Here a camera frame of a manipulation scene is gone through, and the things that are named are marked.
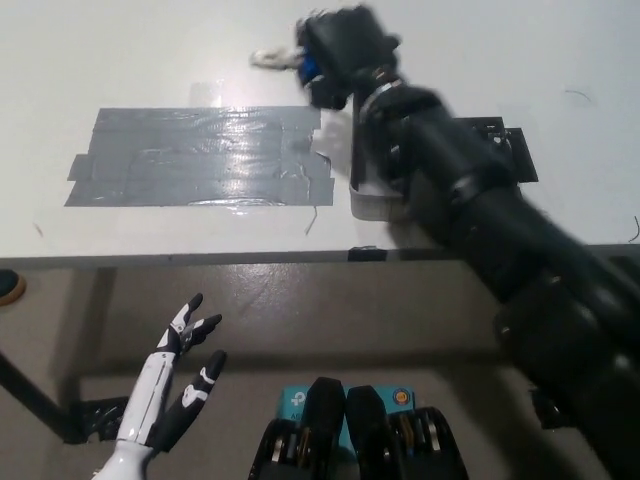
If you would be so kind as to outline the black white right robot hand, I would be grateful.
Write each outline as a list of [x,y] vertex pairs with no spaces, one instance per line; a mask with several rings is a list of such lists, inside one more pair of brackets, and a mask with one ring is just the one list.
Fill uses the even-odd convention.
[[302,49],[298,78],[316,108],[342,110],[350,96],[365,99],[398,78],[399,38],[366,5],[312,14],[296,34]]

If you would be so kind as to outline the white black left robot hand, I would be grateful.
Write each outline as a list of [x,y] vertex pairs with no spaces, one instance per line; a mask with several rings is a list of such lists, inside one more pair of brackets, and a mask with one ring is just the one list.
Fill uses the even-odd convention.
[[113,453],[95,479],[145,479],[150,462],[169,452],[198,417],[223,371],[227,353],[215,351],[171,406],[166,402],[178,361],[203,343],[222,320],[220,314],[194,321],[203,295],[178,311],[148,355],[129,397]]

